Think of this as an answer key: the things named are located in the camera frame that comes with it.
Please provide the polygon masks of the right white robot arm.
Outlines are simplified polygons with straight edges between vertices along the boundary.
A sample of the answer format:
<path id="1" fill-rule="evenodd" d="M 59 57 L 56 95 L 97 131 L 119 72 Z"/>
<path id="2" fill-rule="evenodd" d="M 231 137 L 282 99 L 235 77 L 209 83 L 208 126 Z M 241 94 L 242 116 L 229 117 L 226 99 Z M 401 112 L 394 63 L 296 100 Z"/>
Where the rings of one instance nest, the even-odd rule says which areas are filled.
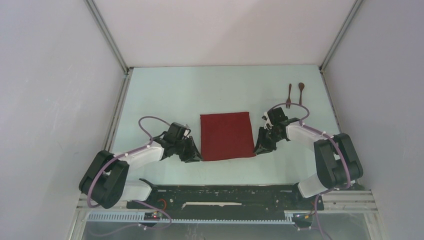
<path id="1" fill-rule="evenodd" d="M 293 118 L 260 127 L 254 153 L 271 153 L 282 140 L 302 144 L 315 157 L 316 173 L 296 183 L 297 191 L 290 196 L 291 204 L 297 209 L 308 206 L 312 196 L 349 188 L 353 181 L 364 174 L 355 146 L 346 133 L 330 135 Z"/>

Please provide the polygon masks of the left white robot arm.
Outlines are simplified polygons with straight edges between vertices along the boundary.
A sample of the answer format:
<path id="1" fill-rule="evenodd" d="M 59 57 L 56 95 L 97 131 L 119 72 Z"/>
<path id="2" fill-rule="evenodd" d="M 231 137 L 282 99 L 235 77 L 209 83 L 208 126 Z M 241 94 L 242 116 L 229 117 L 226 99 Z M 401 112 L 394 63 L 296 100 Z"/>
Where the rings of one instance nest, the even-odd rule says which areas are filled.
<path id="1" fill-rule="evenodd" d="M 113 154 L 99 151 L 82 177 L 78 189 L 87 196 L 91 208 L 110 209 L 120 201 L 139 201 L 145 208 L 158 202 L 155 185 L 148 180 L 128 180 L 130 172 L 147 164 L 177 155 L 184 163 L 203 160 L 190 135 L 170 137 L 167 132 L 153 137 L 150 142 L 134 150 Z"/>

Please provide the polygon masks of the red cloth napkin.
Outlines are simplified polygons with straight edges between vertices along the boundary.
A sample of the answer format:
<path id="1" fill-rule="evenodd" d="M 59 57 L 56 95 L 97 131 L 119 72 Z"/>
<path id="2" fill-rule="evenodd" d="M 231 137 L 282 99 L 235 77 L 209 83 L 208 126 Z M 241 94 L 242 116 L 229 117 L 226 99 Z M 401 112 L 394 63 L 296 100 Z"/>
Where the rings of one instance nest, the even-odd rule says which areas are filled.
<path id="1" fill-rule="evenodd" d="M 205 162 L 256 156 L 250 114 L 246 111 L 202 114 L 200 129 Z"/>

